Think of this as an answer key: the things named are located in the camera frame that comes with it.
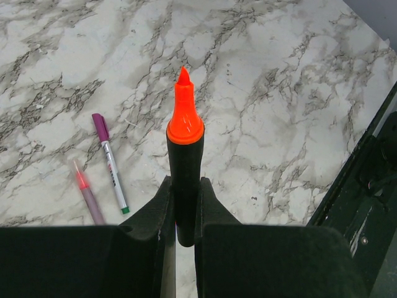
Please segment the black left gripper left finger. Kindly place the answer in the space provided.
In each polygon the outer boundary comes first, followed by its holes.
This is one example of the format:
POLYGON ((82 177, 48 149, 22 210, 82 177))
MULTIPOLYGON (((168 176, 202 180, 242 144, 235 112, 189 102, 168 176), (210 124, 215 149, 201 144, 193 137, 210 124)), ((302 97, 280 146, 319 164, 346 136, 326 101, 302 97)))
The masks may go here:
POLYGON ((3 227, 2 297, 175 297, 171 179, 119 225, 3 227))

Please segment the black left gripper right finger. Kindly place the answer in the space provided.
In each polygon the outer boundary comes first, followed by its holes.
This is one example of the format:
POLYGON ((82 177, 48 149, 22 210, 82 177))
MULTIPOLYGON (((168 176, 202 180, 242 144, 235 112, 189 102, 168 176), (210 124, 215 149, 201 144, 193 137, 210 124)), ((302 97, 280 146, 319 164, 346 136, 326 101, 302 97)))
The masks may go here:
POLYGON ((366 297, 332 228, 240 223, 202 178, 195 223, 199 297, 366 297))

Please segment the pink highlighter pen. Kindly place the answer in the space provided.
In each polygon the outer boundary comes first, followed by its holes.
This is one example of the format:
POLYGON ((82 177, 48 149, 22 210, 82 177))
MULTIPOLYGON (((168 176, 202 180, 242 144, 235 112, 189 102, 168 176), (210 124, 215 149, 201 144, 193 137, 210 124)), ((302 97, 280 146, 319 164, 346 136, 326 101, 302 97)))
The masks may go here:
POLYGON ((92 217, 93 222, 96 225, 105 225, 105 220, 102 215, 102 212, 99 208, 95 195, 93 194, 89 181, 86 178, 84 171, 79 166, 76 160, 73 161, 73 169, 74 176, 76 178, 76 182, 78 188, 83 196, 83 199, 87 205, 89 213, 92 217))

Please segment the black orange highlighter pen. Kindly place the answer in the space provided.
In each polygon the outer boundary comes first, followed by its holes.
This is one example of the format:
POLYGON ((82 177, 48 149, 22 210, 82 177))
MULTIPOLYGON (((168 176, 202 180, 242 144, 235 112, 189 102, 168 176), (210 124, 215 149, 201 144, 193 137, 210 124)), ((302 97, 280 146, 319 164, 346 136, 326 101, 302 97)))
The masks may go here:
POLYGON ((182 67, 174 85, 174 111, 167 125, 166 138, 177 239, 184 247, 194 245, 204 133, 205 125, 195 106, 194 84, 182 67))

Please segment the purple pen cap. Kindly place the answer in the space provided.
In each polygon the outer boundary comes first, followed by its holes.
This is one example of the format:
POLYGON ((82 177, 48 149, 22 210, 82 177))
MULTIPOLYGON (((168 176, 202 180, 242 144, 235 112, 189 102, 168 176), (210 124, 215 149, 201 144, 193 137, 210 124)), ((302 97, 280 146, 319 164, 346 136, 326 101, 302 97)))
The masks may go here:
POLYGON ((107 128, 106 121, 102 115, 99 113, 92 114, 92 119, 94 122, 94 126, 96 128, 97 136, 99 137, 100 142, 109 140, 109 130, 107 128))

